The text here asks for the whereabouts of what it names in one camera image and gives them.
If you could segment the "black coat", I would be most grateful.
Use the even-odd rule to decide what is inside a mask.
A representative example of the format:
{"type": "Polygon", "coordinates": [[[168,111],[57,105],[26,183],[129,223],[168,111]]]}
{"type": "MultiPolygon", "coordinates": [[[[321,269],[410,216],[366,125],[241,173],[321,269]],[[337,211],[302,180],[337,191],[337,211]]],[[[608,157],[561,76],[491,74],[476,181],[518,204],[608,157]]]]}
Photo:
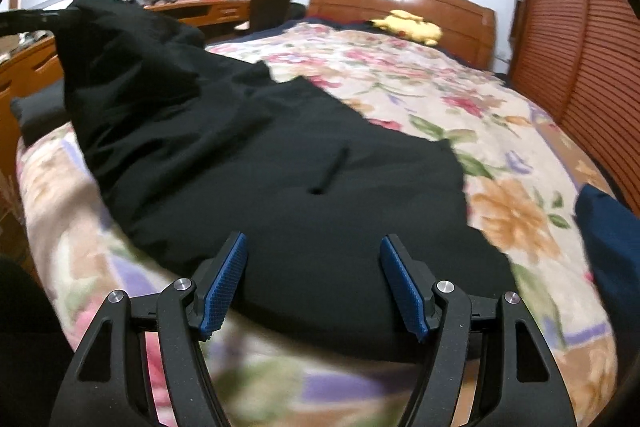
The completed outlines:
{"type": "Polygon", "coordinates": [[[65,107],[134,247],[187,277],[247,238],[236,311],[344,355],[412,361],[378,250],[396,234],[435,277],[497,297],[508,258],[469,226],[450,145],[386,129],[297,77],[206,51],[193,27],[74,0],[55,31],[65,107]]]}

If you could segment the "navy blue garment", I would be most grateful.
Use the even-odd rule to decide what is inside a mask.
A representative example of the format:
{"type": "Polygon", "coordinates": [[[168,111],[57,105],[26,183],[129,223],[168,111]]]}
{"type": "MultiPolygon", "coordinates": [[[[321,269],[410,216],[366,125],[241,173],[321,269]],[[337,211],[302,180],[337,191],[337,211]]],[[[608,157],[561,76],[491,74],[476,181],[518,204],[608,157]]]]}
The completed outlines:
{"type": "Polygon", "coordinates": [[[639,218],[590,184],[575,202],[590,269],[623,348],[639,349],[639,218]]]}

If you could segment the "dark grey jacket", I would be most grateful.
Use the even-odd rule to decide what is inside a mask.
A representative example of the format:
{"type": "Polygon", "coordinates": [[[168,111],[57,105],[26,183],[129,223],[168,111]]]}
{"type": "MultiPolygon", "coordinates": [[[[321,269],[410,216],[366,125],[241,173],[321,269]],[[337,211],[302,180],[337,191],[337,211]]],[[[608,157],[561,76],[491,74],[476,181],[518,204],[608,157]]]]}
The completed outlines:
{"type": "Polygon", "coordinates": [[[10,109],[26,146],[32,146],[49,132],[70,122],[64,104],[63,79],[24,98],[12,98],[10,109]]]}

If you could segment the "yellow plush toy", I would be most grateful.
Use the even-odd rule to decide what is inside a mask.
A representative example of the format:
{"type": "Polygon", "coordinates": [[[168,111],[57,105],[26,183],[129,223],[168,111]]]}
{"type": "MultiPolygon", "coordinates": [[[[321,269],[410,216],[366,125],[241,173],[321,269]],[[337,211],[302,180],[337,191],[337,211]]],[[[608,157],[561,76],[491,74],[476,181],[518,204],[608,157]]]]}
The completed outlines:
{"type": "Polygon", "coordinates": [[[404,10],[391,10],[386,17],[375,18],[370,23],[389,34],[424,46],[436,46],[442,38],[442,28],[404,10]]]}

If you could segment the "wooden headboard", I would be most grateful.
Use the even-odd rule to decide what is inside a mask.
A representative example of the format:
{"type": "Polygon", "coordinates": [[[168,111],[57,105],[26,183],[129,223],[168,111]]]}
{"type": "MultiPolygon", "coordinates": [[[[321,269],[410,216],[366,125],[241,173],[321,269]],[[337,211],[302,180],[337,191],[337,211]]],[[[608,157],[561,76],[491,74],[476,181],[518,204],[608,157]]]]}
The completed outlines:
{"type": "Polygon", "coordinates": [[[346,24],[383,18],[393,10],[424,17],[442,28],[439,45],[447,52],[476,68],[491,68],[496,14],[468,0],[309,0],[307,15],[346,24]]]}

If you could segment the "navy bed sheet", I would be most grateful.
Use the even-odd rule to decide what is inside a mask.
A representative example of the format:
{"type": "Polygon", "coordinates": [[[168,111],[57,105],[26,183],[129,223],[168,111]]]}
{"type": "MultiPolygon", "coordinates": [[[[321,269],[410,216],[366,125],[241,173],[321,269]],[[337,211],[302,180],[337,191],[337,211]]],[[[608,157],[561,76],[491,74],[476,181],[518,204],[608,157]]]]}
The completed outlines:
{"type": "Polygon", "coordinates": [[[368,32],[369,34],[373,34],[373,35],[382,35],[383,33],[382,29],[374,27],[373,24],[368,20],[364,20],[363,22],[361,20],[357,20],[356,22],[339,23],[339,22],[336,22],[335,20],[328,20],[327,18],[322,18],[322,17],[305,17],[305,18],[301,18],[300,20],[288,20],[284,24],[275,28],[266,29],[262,31],[255,31],[255,32],[251,32],[250,34],[246,34],[242,36],[222,38],[219,41],[210,42],[209,45],[218,46],[218,44],[223,44],[228,42],[232,42],[232,43],[249,42],[253,40],[260,40],[260,39],[265,39],[265,38],[274,37],[278,35],[283,35],[285,32],[287,32],[290,29],[302,28],[303,24],[308,24],[308,25],[316,24],[316,25],[326,26],[337,31],[356,30],[356,31],[368,32]]]}

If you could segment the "red-brown slatted wardrobe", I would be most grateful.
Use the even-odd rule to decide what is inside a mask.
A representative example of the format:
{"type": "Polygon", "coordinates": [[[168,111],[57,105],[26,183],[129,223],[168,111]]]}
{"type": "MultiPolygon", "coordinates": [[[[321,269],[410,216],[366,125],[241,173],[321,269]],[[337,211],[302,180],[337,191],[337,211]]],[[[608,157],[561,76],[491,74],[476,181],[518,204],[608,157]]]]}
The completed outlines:
{"type": "Polygon", "coordinates": [[[511,77],[637,211],[639,20],[629,2],[524,0],[511,77]]]}

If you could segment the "wooden desk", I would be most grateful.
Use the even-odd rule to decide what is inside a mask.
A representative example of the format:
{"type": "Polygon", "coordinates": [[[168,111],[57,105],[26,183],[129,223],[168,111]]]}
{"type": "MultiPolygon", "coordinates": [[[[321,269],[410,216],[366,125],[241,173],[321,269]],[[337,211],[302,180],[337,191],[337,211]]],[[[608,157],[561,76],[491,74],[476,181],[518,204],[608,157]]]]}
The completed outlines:
{"type": "MultiPolygon", "coordinates": [[[[146,9],[203,28],[246,22],[250,0],[183,1],[147,6],[146,9]]],[[[36,93],[62,77],[53,37],[38,41],[1,65],[1,172],[4,181],[17,184],[15,157],[21,131],[12,115],[11,101],[36,93]]]]}

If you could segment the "dark wooden chair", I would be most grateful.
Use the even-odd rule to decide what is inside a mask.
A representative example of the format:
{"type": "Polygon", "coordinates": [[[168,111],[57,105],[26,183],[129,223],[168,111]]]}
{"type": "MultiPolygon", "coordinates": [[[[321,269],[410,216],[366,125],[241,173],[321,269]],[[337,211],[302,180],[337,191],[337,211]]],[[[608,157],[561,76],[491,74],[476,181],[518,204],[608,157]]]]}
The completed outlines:
{"type": "Polygon", "coordinates": [[[306,15],[306,6],[292,0],[250,0],[248,21],[235,26],[234,31],[241,35],[264,31],[306,15]]]}

